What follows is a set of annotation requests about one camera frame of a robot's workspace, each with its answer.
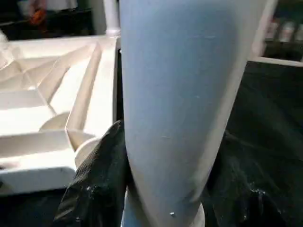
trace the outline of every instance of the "plastic tray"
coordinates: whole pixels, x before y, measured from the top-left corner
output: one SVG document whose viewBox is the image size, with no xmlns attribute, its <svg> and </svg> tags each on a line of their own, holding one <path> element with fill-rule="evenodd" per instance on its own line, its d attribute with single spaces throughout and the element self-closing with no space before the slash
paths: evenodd
<svg viewBox="0 0 303 227">
<path fill-rule="evenodd" d="M 9 43 L 0 69 L 0 195 L 66 187 L 116 118 L 116 38 Z"/>
</svg>

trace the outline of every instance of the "orange object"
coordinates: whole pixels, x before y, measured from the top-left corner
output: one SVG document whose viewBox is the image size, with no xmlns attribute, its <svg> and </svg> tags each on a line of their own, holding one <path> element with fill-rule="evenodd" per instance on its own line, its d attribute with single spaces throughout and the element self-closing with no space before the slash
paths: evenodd
<svg viewBox="0 0 303 227">
<path fill-rule="evenodd" d="M 30 21 L 33 25 L 39 25 L 45 20 L 45 16 L 46 16 L 45 10 L 44 9 L 38 9 L 34 13 L 34 15 L 32 16 Z"/>
</svg>

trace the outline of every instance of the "bottle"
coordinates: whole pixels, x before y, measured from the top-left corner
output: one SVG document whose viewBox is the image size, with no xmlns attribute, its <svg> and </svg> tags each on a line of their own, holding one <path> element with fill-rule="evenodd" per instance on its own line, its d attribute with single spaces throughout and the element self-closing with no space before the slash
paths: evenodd
<svg viewBox="0 0 303 227">
<path fill-rule="evenodd" d="M 274 39 L 278 27 L 279 27 L 278 20 L 273 19 L 273 20 L 270 22 L 269 26 L 268 26 L 268 31 L 267 31 L 266 39 Z"/>
<path fill-rule="evenodd" d="M 300 24 L 295 40 L 297 42 L 303 42 L 303 24 Z"/>
<path fill-rule="evenodd" d="M 290 42 L 294 33 L 294 22 L 286 22 L 280 32 L 279 40 L 283 43 Z"/>
</svg>

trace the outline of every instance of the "white post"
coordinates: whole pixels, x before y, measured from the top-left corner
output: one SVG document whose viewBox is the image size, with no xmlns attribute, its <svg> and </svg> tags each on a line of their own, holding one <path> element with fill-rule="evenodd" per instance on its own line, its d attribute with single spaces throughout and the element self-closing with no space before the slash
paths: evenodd
<svg viewBox="0 0 303 227">
<path fill-rule="evenodd" d="M 121 33 L 117 0 L 103 0 L 106 18 L 106 34 L 117 36 Z"/>
<path fill-rule="evenodd" d="M 124 227 L 201 227 L 213 166 L 265 0 L 121 0 Z"/>
</svg>

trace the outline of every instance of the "pvc pipe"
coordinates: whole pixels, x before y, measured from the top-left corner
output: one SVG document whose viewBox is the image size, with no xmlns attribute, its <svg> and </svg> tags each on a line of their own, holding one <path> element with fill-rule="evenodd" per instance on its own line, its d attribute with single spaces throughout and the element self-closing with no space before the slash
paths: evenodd
<svg viewBox="0 0 303 227">
<path fill-rule="evenodd" d="M 117 0 L 104 0 L 104 11 L 106 18 L 106 34 L 117 36 L 121 33 Z"/>
<path fill-rule="evenodd" d="M 203 223 L 194 223 L 203 216 L 200 195 L 265 4 L 120 2 L 125 139 L 135 183 L 124 227 Z"/>
</svg>

